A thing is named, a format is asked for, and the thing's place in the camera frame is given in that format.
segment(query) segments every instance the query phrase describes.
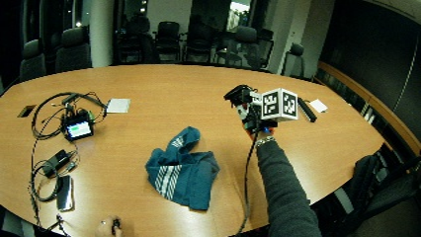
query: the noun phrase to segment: person's arm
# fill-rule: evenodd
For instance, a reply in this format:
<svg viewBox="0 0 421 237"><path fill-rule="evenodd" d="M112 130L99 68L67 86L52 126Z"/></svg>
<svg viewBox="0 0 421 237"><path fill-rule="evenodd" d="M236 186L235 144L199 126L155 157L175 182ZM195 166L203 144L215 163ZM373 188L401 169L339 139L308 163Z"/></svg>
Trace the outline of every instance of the person's arm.
<svg viewBox="0 0 421 237"><path fill-rule="evenodd" d="M267 138L260 134L259 140ZM269 236L321 236L317 216L283 149L275 140L257 148L267 198Z"/></svg>

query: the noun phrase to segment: teal towel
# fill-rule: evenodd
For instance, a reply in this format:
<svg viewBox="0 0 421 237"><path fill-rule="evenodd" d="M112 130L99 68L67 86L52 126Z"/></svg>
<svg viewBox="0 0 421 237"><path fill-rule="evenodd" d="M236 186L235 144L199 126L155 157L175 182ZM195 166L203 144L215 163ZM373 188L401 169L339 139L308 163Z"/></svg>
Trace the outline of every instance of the teal towel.
<svg viewBox="0 0 421 237"><path fill-rule="evenodd" d="M192 209L207 210L220 166L212 151L189 153L199 140L199 130L187 127L171 140L165 151L155 149L147 171L149 182L164 198Z"/></svg>

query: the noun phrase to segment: conference table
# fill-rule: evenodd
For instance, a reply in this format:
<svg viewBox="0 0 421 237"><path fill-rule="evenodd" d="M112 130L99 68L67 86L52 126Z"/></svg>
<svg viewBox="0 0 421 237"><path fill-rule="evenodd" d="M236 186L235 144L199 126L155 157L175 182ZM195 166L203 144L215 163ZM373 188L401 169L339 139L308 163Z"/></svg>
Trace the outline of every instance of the conference table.
<svg viewBox="0 0 421 237"><path fill-rule="evenodd" d="M89 68L50 75L15 85L0 98L0 204L36 223L28 193L32 154L35 162L50 159L60 149L78 149L79 165L70 172L74 180L72 211L59 212L55 200L40 202L44 227L60 213L66 232L92 236L100 221L121 217L125 236L229 236L244 220L244 175L252 140L224 95L245 84L265 92L284 88L305 101L319 99L325 113L309 122L283 121L275 138L285 150L297 178L311 199L331 194L353 176L355 164L376 152L384 139L359 112L323 85L269 73L197 65L125 65ZM93 136L70 143L63 134L40 140L32 134L38 105L60 92L95 92L107 103L131 99L127 113L108 114L95 124ZM52 101L60 104L62 98ZM79 100L78 107L100 115L101 108ZM39 114L38 127L58 111L48 103ZM46 132L55 130L52 119ZM212 151L220 166L208 210L192 210L167 200L148 181L145 165L156 148L188 127L200 130L192 152ZM52 191L55 179L38 177L43 194ZM251 218L244 231L268 224L264 183L256 153L249 167Z"/></svg>

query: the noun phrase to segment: white paper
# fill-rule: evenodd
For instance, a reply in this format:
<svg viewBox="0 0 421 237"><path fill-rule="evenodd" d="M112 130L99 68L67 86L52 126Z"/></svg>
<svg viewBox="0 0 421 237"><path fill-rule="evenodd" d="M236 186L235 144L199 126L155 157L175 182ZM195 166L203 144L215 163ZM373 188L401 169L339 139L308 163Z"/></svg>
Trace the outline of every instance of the white paper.
<svg viewBox="0 0 421 237"><path fill-rule="evenodd" d="M131 99L111 99L107 113L127 113L129 111Z"/></svg>
<svg viewBox="0 0 421 237"><path fill-rule="evenodd" d="M311 102L311 106L315 108L315 110L319 113L323 113L328 110L328 107L325 106L325 104L321 103L321 101L319 99L316 101Z"/></svg>

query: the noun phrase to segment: smartphone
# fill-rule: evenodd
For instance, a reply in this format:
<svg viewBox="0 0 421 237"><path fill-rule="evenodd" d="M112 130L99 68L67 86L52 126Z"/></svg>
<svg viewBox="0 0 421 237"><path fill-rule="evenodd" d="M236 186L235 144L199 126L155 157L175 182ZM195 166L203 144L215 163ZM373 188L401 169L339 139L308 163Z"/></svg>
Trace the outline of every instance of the smartphone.
<svg viewBox="0 0 421 237"><path fill-rule="evenodd" d="M56 208L59 211L68 211L74 209L72 178L70 176L62 176L58 181Z"/></svg>

